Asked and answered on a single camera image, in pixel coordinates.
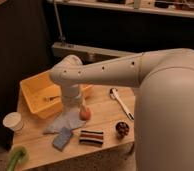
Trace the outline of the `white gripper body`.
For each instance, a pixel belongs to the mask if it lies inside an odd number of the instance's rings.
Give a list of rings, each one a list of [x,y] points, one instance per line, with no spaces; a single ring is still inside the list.
[[[82,92],[78,84],[62,86],[61,99],[65,107],[71,108],[82,104]]]

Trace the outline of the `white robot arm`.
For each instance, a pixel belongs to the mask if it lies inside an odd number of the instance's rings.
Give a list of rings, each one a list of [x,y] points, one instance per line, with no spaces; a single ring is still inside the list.
[[[194,50],[150,51],[88,65],[69,55],[50,78],[64,100],[75,97],[82,83],[137,88],[137,170],[194,171]]]

